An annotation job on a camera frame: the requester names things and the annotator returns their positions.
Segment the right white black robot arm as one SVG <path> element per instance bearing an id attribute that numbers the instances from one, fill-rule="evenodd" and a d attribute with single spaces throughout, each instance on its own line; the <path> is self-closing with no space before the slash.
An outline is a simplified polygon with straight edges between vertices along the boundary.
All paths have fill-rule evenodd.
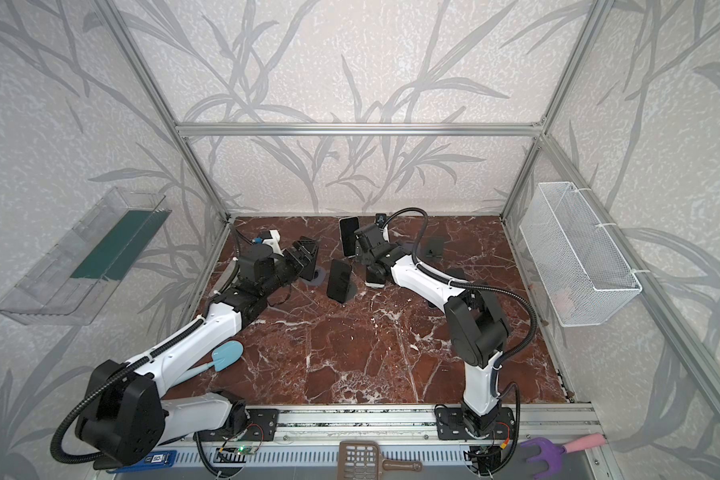
<path id="1" fill-rule="evenodd" d="M 391 220 L 404 213 L 417 213 L 423 224 L 412 246 L 405 249 L 384 236 Z M 394 212 L 383 222 L 360 227 L 352 233 L 356 256 L 375 275 L 390 278 L 438 308 L 446 317 L 455 354 L 465 363 L 465 390 L 461 411 L 466 432 L 473 438 L 488 436 L 497 422 L 508 389 L 499 389 L 503 364 L 530 345 L 539 319 L 522 296 L 499 287 L 469 282 L 446 274 L 418 257 L 418 245 L 428 226 L 428 214 L 418 207 Z M 529 316 L 525 337 L 507 346 L 511 326 L 497 296 L 516 301 Z"/>

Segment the dark grey front stand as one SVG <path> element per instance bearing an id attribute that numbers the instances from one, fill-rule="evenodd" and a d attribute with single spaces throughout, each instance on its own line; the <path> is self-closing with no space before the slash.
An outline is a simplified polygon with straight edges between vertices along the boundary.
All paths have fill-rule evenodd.
<path id="1" fill-rule="evenodd" d="M 430 237 L 425 245 L 424 257 L 427 259 L 442 260 L 444 258 L 445 245 L 445 237 Z"/>

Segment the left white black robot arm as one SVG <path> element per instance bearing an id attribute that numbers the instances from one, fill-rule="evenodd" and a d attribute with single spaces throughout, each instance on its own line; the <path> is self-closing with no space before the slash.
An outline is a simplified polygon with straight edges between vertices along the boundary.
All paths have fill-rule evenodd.
<path id="1" fill-rule="evenodd" d="M 318 252 L 318 242 L 308 237 L 286 249 L 273 237 L 249 245 L 235 263 L 236 277 L 190 324 L 140 355 L 107 360 L 92 372 L 85 397 L 51 438 L 52 458 L 62 464 L 107 458 L 125 467 L 169 440 L 239 431 L 245 406 L 231 393 L 178 400 L 165 395 L 209 351 L 256 320 L 273 293 L 299 278 L 312 279 Z"/>

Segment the teal-edged phone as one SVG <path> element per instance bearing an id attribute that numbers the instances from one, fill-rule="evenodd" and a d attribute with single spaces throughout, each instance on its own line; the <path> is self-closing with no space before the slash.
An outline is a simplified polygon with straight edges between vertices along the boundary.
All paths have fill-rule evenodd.
<path id="1" fill-rule="evenodd" d="M 387 270 L 382 265 L 373 264 L 366 267 L 365 284 L 369 288 L 384 288 L 387 283 L 387 277 Z"/>

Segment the black phone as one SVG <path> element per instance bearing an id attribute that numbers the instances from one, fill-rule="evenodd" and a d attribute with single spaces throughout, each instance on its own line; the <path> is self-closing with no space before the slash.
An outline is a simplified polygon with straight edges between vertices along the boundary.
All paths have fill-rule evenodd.
<path id="1" fill-rule="evenodd" d="M 344 304 L 349 299 L 352 266 L 344 261 L 333 259 L 330 265 L 327 296 Z"/>
<path id="2" fill-rule="evenodd" d="M 310 282 L 315 278 L 319 242 L 315 239 L 302 236 L 297 241 L 297 250 L 301 254 L 303 264 L 299 277 Z"/>

